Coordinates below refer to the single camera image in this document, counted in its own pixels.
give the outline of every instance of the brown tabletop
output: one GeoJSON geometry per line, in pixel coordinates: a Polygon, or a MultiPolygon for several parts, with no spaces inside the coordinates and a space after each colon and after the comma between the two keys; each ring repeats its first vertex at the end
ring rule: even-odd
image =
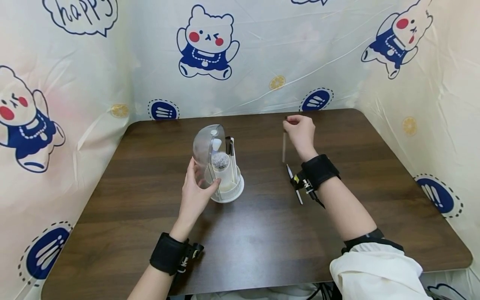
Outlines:
{"type": "MultiPolygon", "coordinates": [[[[424,271],[466,268],[472,256],[380,135],[353,109],[308,113],[315,147],[379,228],[404,246],[424,271]]],[[[331,280],[342,241],[323,208],[300,205],[281,162],[285,114],[247,115],[131,125],[43,288],[44,300],[126,299],[148,266],[161,232],[180,206],[193,138],[222,124],[235,137],[245,179],[241,197],[211,201],[190,235],[205,246],[172,294],[331,280]]],[[[300,161],[293,161],[294,172],[300,161]]]]}

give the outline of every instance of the white knob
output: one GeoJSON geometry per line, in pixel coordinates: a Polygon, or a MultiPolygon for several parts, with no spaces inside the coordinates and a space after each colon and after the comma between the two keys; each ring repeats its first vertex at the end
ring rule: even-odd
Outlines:
{"type": "Polygon", "coordinates": [[[222,140],[220,139],[214,139],[212,143],[212,148],[213,151],[218,151],[220,149],[220,146],[222,145],[222,140]]]}

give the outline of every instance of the patterned wall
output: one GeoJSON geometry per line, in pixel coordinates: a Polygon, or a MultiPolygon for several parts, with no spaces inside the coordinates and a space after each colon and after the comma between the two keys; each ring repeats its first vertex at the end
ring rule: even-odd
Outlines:
{"type": "Polygon", "coordinates": [[[3,3],[0,298],[39,298],[132,122],[357,108],[474,255],[468,270],[424,275],[425,287],[473,299],[479,10],[474,0],[3,3]]]}

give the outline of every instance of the black armband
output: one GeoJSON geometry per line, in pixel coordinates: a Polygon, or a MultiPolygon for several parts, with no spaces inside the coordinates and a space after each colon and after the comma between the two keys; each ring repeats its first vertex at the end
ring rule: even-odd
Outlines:
{"type": "Polygon", "coordinates": [[[400,251],[403,251],[403,247],[397,243],[392,242],[391,240],[384,239],[384,234],[380,229],[375,229],[374,231],[367,233],[359,238],[353,240],[346,240],[345,248],[342,249],[342,254],[349,252],[353,247],[363,244],[363,243],[377,243],[382,245],[392,246],[400,251]]]}
{"type": "Polygon", "coordinates": [[[310,181],[314,191],[320,187],[320,184],[332,177],[337,176],[340,179],[340,172],[338,172],[336,167],[325,154],[304,162],[301,165],[301,168],[308,181],[310,181]]]}
{"type": "Polygon", "coordinates": [[[168,233],[160,235],[158,242],[150,257],[150,264],[155,269],[168,273],[170,276],[175,274],[180,266],[183,257],[187,251],[188,240],[181,243],[173,239],[168,233]]]}

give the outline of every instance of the hand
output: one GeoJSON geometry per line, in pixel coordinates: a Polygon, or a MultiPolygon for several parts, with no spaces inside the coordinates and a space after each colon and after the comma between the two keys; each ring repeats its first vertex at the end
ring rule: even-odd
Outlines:
{"type": "Polygon", "coordinates": [[[305,116],[288,116],[283,121],[283,128],[288,133],[292,144],[295,146],[300,159],[307,162],[318,156],[313,147],[313,135],[315,134],[315,125],[312,119],[305,116]]]}
{"type": "Polygon", "coordinates": [[[196,181],[198,171],[198,166],[195,165],[192,157],[182,187],[179,218],[170,232],[170,236],[180,242],[187,239],[193,225],[207,206],[208,200],[220,185],[220,179],[217,179],[208,188],[200,188],[202,182],[196,181]]]}

